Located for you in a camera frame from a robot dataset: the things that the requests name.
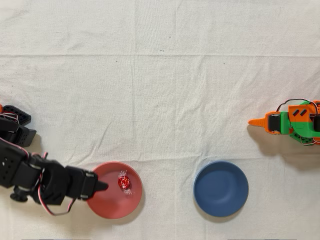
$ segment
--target candy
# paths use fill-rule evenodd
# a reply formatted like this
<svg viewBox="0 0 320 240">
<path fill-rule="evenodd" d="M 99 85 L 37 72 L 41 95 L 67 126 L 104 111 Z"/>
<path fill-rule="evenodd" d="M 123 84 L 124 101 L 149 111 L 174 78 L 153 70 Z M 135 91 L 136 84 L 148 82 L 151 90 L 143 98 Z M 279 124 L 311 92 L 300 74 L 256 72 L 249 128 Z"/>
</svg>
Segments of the candy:
<svg viewBox="0 0 320 240">
<path fill-rule="evenodd" d="M 130 187 L 130 179 L 128 176 L 119 176 L 118 185 L 122 190 L 127 190 Z"/>
</svg>

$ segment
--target robotic arm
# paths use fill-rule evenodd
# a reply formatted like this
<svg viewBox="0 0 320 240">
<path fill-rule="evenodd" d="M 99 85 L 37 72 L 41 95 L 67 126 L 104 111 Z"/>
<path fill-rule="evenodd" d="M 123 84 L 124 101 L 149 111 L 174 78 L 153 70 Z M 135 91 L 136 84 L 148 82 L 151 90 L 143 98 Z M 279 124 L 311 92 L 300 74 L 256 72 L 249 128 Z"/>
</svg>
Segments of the robotic arm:
<svg viewBox="0 0 320 240">
<path fill-rule="evenodd" d="M 64 167 L 48 160 L 47 153 L 40 156 L 27 152 L 22 147 L 31 144 L 36 131 L 22 124 L 30 122 L 31 116 L 13 106 L 0 105 L 0 111 L 0 186 L 14 187 L 11 199 L 26 202 L 31 196 L 52 215 L 61 215 L 52 213 L 47 205 L 61 205 L 65 197 L 70 197 L 68 213 L 75 200 L 86 201 L 108 188 L 92 171 Z"/>
</svg>

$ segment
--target white wire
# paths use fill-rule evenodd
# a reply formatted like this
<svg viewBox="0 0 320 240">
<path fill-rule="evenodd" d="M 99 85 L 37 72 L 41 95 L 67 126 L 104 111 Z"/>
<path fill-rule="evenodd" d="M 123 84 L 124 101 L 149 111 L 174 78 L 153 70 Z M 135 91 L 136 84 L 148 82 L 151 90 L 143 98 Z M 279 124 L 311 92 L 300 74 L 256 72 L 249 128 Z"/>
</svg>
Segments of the white wire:
<svg viewBox="0 0 320 240">
<path fill-rule="evenodd" d="M 300 137 L 300 141 L 301 141 L 301 143 L 302 143 L 302 145 L 304 145 L 304 146 L 307 146 L 307 145 L 314 145 L 315 143 L 316 143 L 316 141 L 314 141 L 314 142 L 311 142 L 311 143 L 303 143 L 302 142 L 302 137 Z"/>
<path fill-rule="evenodd" d="M 320 144 L 320 141 L 316 141 L 314 137 L 312 139 L 315 143 Z"/>
<path fill-rule="evenodd" d="M 14 120 L 17 121 L 18 124 L 20 124 L 20 123 L 19 123 L 19 120 L 18 120 L 17 118 L 15 118 L 15 117 L 13 117 L 13 116 L 8 116 L 8 115 L 6 115 L 6 113 L 0 113 L 0 116 L 3 116 L 3 117 L 5 117 L 5 118 L 14 119 Z"/>
<path fill-rule="evenodd" d="M 16 113 L 13 113 L 13 112 L 3 112 L 2 114 L 5 114 L 5 115 L 14 115 L 16 119 L 18 119 L 18 115 Z"/>
</svg>

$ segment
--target white tablecloth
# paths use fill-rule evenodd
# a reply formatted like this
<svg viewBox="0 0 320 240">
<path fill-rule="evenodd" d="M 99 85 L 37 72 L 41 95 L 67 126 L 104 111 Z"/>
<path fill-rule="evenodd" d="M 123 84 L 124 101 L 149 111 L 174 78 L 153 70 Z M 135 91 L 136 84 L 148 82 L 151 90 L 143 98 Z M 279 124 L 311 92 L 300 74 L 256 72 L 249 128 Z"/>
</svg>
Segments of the white tablecloth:
<svg viewBox="0 0 320 240">
<path fill-rule="evenodd" d="M 32 115 L 29 151 L 121 161 L 144 187 L 120 220 L 80 201 L 52 217 L 1 187 L 1 239 L 320 239 L 320 147 L 247 127 L 320 99 L 318 0 L 0 0 L 0 83 L 0 103 Z M 214 160 L 249 182 L 227 218 L 193 199 Z"/>
</svg>

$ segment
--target black wire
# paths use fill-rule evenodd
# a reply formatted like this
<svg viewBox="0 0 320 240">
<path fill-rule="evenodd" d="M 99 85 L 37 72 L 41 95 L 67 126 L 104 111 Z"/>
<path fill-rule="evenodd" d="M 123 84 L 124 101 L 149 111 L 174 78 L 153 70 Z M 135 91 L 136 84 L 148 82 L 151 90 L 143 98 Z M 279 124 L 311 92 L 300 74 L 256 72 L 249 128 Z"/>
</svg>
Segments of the black wire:
<svg viewBox="0 0 320 240">
<path fill-rule="evenodd" d="M 281 104 L 278 106 L 278 108 L 276 109 L 276 111 L 279 112 L 279 110 L 280 110 L 280 108 L 281 108 L 282 105 L 286 104 L 286 103 L 289 102 L 289 101 L 294 101 L 294 100 L 303 100 L 303 101 L 307 101 L 308 103 L 313 104 L 314 107 L 315 107 L 315 113 L 316 113 L 316 115 L 318 115 L 318 107 L 317 107 L 317 105 L 316 105 L 313 101 L 310 101 L 310 100 L 307 100 L 307 99 L 304 99 L 304 98 L 288 99 L 288 100 L 285 101 L 284 103 L 281 103 Z"/>
</svg>

